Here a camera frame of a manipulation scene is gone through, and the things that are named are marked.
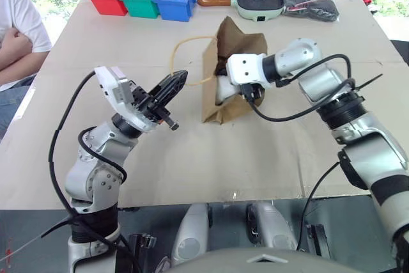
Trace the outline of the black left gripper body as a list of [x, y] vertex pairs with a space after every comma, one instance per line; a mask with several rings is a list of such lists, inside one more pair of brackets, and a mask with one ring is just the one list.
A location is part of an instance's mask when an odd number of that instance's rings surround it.
[[134, 106], [147, 119], [154, 124], [167, 123], [171, 130], [176, 130], [179, 125], [170, 118], [170, 112], [165, 108], [153, 109], [153, 97], [142, 87], [137, 86], [133, 91]]

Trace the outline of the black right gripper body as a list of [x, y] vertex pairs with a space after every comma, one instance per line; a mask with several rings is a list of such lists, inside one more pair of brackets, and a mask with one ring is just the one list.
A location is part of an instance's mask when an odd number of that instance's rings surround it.
[[242, 84], [240, 85], [240, 91], [249, 104], [261, 105], [265, 97], [265, 89], [260, 84]]

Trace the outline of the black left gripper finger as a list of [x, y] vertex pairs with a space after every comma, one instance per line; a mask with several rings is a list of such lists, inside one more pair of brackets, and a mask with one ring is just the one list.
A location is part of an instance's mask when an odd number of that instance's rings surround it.
[[183, 89], [186, 79], [186, 70], [176, 71], [163, 78], [149, 94], [155, 100], [172, 100]]
[[183, 89], [188, 73], [175, 72], [164, 77], [153, 89], [153, 109], [163, 109]]

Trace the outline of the person's bare hand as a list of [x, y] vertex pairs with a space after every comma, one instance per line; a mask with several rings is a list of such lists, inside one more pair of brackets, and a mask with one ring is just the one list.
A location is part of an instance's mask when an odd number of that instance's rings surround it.
[[30, 39], [12, 27], [5, 33], [1, 43], [1, 70], [32, 52]]

